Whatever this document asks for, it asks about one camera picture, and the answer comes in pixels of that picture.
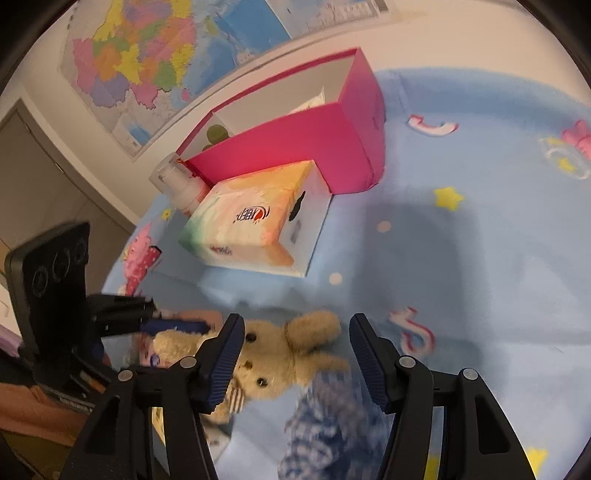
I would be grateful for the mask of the right forearm pink sleeve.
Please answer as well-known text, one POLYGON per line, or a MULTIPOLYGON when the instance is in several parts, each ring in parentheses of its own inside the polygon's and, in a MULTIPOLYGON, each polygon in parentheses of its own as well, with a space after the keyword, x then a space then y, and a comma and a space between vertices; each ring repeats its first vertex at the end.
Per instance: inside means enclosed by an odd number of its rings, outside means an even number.
POLYGON ((0 427, 3 431, 71 447, 87 416, 51 400, 38 386, 2 383, 0 427))

